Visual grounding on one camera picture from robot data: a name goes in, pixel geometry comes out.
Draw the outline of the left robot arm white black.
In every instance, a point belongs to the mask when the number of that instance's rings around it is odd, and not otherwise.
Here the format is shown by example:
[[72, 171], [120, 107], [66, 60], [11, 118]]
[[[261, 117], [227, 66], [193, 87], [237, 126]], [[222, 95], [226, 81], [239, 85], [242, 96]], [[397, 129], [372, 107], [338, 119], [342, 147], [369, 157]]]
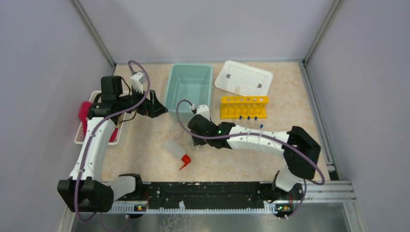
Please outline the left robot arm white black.
[[105, 213], [114, 201], [128, 195], [133, 200], [144, 196], [145, 187], [138, 174], [122, 174], [111, 182], [102, 182], [102, 169], [110, 138], [125, 114], [136, 112], [156, 118], [168, 112], [162, 105], [146, 74], [131, 76], [127, 94], [121, 76], [101, 78], [101, 92], [87, 113], [87, 127], [77, 163], [68, 179], [58, 182], [57, 190], [68, 208], [75, 213]]

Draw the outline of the glass erlenmeyer flask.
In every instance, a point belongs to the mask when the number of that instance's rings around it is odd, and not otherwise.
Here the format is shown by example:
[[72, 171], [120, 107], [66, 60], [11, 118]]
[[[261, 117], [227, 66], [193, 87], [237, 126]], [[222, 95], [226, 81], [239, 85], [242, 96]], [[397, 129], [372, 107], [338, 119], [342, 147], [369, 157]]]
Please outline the glass erlenmeyer flask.
[[200, 150], [203, 144], [204, 144], [204, 141], [202, 139], [191, 137], [189, 148], [192, 150]]

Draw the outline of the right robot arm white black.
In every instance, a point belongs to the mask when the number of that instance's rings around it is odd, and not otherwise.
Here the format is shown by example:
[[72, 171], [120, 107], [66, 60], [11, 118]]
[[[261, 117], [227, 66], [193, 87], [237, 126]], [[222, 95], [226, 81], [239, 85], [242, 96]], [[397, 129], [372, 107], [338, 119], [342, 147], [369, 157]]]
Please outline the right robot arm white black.
[[300, 181], [312, 180], [316, 173], [323, 175], [317, 166], [321, 146], [299, 126], [293, 126], [290, 131], [263, 131], [231, 122], [216, 125], [196, 114], [188, 129], [193, 137], [216, 149], [248, 149], [283, 158], [286, 165], [277, 173], [272, 186], [278, 199], [285, 199]]

